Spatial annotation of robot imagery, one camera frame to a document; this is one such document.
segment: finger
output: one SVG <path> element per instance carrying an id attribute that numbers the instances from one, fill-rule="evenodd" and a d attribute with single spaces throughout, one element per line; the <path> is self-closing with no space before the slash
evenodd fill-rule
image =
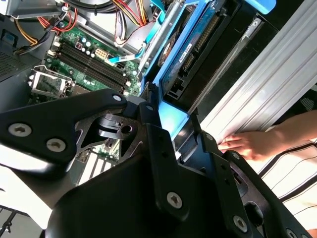
<path id="1" fill-rule="evenodd" d="M 224 142 L 218 145 L 219 150 L 231 150 L 233 148 L 238 148 L 243 145 L 241 140 L 234 140 L 229 142 Z"/>
<path id="2" fill-rule="evenodd" d="M 236 134 L 236 135 L 227 136 L 226 138 L 224 138 L 222 142 L 241 140 L 241 139 L 242 139 L 242 136 L 240 134 Z"/>

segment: green circuit board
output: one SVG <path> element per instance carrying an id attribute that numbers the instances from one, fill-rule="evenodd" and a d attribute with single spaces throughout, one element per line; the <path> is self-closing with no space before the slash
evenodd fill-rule
<path id="1" fill-rule="evenodd" d="M 113 47 L 107 46 L 100 41 L 96 40 L 93 37 L 90 37 L 88 34 L 80 30 L 78 27 L 74 27 L 69 32 L 63 32 L 59 35 L 61 42 L 67 42 L 69 45 L 76 47 L 81 45 L 85 48 L 86 51 L 90 51 L 94 53 L 97 49 L 102 49 L 108 52 L 111 56 L 122 56 L 117 51 L 113 49 Z M 107 64 L 104 60 L 95 57 L 96 60 Z M 72 77 L 77 85 L 89 90 L 89 91 L 96 91 L 104 88 L 108 88 L 106 85 L 96 81 L 95 79 L 86 76 L 83 72 L 80 72 L 72 67 L 68 66 L 67 64 L 61 62 L 59 59 L 55 59 L 52 57 L 46 58 L 46 66 L 48 66 L 51 70 L 61 73 L 65 76 Z M 124 63 L 117 63 L 112 65 L 114 70 L 117 72 L 122 73 L 127 78 L 129 78 L 131 82 L 131 86 L 126 88 L 125 91 L 129 93 L 129 95 L 139 95 L 140 93 L 140 86 L 138 84 L 138 78 L 135 75 L 138 71 L 138 63 L 134 61 L 127 61 Z"/>

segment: connector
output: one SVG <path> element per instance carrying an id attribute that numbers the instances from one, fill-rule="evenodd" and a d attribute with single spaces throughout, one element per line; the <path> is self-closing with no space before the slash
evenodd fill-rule
<path id="1" fill-rule="evenodd" d="M 48 56 L 55 57 L 56 56 L 56 52 L 48 50 Z"/>
<path id="2" fill-rule="evenodd" d="M 96 55 L 96 57 L 98 57 L 98 58 L 100 58 L 102 60 L 106 60 L 108 55 L 109 55 L 109 53 L 104 51 L 103 49 L 98 48 L 95 51 L 95 55 Z"/>

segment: ribbon cable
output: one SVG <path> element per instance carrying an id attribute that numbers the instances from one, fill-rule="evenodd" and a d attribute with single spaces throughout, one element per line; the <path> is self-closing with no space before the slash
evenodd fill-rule
<path id="1" fill-rule="evenodd" d="M 108 59 L 110 63 L 118 63 L 118 62 L 123 62 L 123 61 L 130 61 L 130 60 L 135 60 L 144 53 L 145 48 L 147 44 L 150 42 L 150 40 L 153 38 L 153 36 L 156 34 L 156 32 L 159 30 L 161 25 L 163 24 L 163 21 L 165 20 L 165 11 L 164 11 L 164 5 L 160 0 L 151 0 L 151 3 L 153 3 L 155 6 L 157 6 L 160 9 L 160 14 L 150 30 L 148 36 L 145 38 L 144 42 L 142 43 L 142 46 L 135 55 L 128 55 L 128 56 L 122 56 L 122 57 L 114 57 Z"/>

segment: aluminum panel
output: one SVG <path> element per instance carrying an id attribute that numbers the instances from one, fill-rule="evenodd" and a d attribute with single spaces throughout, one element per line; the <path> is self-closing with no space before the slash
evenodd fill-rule
<path id="1" fill-rule="evenodd" d="M 305 0 L 201 123 L 218 142 L 264 130 L 317 82 L 317 2 Z"/>

